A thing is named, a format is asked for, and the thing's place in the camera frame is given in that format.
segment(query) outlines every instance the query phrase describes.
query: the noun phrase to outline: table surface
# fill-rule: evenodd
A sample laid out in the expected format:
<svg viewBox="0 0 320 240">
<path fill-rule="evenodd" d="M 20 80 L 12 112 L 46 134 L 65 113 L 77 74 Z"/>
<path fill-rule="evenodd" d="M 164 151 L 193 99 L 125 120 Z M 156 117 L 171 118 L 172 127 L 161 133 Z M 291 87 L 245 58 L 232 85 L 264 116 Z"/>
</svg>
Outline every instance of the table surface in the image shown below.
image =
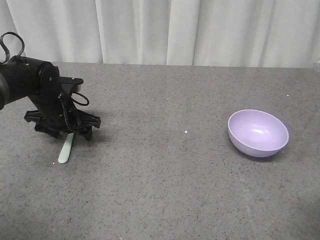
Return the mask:
<svg viewBox="0 0 320 240">
<path fill-rule="evenodd" d="M 320 239 L 320 74 L 313 69 L 57 63 L 83 78 L 80 107 L 101 117 L 86 141 L 0 111 L 0 239 Z M 279 118 L 289 143 L 240 153 L 227 122 L 242 109 Z"/>
</svg>

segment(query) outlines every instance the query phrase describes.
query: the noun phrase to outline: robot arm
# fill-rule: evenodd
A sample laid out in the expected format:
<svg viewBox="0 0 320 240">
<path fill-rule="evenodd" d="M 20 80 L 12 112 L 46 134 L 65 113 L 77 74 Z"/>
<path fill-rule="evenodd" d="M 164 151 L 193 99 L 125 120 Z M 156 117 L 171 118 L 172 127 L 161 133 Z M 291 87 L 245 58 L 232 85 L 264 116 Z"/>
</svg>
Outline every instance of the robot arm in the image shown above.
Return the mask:
<svg viewBox="0 0 320 240">
<path fill-rule="evenodd" d="M 21 51 L 10 58 L 3 37 L 11 34 L 20 39 Z M 27 111 L 24 119 L 35 123 L 35 131 L 58 138 L 60 133 L 76 133 L 90 140 L 92 127 L 100 127 L 100 117 L 78 110 L 76 104 L 87 106 L 89 100 L 79 93 L 81 78 L 60 76 L 57 66 L 48 61 L 21 56 L 24 41 L 14 32 L 0 36 L 5 61 L 0 63 L 0 110 L 6 104 L 28 97 L 37 110 Z M 86 100 L 80 103 L 72 98 L 77 94 Z"/>
</svg>

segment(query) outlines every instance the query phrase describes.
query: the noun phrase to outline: curtain fold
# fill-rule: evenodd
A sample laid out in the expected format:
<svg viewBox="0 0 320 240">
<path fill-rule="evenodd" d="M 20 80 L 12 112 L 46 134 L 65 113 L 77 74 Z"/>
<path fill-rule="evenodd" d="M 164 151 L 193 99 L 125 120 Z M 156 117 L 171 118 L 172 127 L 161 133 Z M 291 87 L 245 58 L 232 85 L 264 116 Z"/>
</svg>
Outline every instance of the curtain fold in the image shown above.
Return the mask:
<svg viewBox="0 0 320 240">
<path fill-rule="evenodd" d="M 0 0 L 7 31 L 51 62 L 309 68 L 320 0 Z"/>
</svg>

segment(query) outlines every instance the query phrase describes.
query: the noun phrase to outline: black cable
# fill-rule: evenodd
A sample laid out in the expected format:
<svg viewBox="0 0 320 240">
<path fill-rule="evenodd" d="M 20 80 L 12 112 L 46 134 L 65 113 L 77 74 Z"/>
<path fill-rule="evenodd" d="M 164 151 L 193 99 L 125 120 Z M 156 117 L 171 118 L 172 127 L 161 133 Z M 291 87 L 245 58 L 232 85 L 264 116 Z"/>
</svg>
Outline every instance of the black cable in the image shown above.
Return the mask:
<svg viewBox="0 0 320 240">
<path fill-rule="evenodd" d="M 1 47 L 3 48 L 4 52 L 5 52 L 5 60 L 4 60 L 4 62 L 0 62 L 0 65 L 5 64 L 5 63 L 8 62 L 9 59 L 10 59 L 10 51 L 9 51 L 9 49 L 7 48 L 7 46 L 4 44 L 4 36 L 5 36 L 5 35 L 8 35 L 8 34 L 16 36 L 16 37 L 21 41 L 21 50 L 20 50 L 20 52 L 17 54 L 18 57 L 20 57 L 21 54 L 22 54 L 22 53 L 24 52 L 24 50 L 25 50 L 25 42 L 24 42 L 24 40 L 23 40 L 18 34 L 16 34 L 15 32 L 12 32 L 12 31 L 8 31 L 8 32 L 2 34 L 2 35 L 0 36 L 0 45 L 1 45 Z"/>
<path fill-rule="evenodd" d="M 76 104 L 78 104 L 80 106 L 88 106 L 89 105 L 89 103 L 90 103 L 89 99 L 85 95 L 83 95 L 83 94 L 81 94 L 80 92 L 77 92 L 77 91 L 74 91 L 72 93 L 73 94 L 77 94 L 77 95 L 83 97 L 86 100 L 86 103 L 81 103 L 81 102 L 78 102 L 77 100 L 74 100 L 73 98 L 71 98 L 73 102 L 75 102 Z"/>
</svg>

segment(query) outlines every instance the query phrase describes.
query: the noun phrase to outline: white curtain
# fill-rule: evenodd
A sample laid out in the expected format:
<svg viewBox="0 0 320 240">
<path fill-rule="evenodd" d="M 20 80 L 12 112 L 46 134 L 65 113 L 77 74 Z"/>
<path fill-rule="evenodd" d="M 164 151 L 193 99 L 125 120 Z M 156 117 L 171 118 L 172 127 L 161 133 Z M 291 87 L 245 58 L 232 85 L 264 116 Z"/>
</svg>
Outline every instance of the white curtain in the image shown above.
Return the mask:
<svg viewBox="0 0 320 240">
<path fill-rule="evenodd" d="M 320 0 L 0 0 L 7 31 L 51 62 L 309 68 Z"/>
</svg>

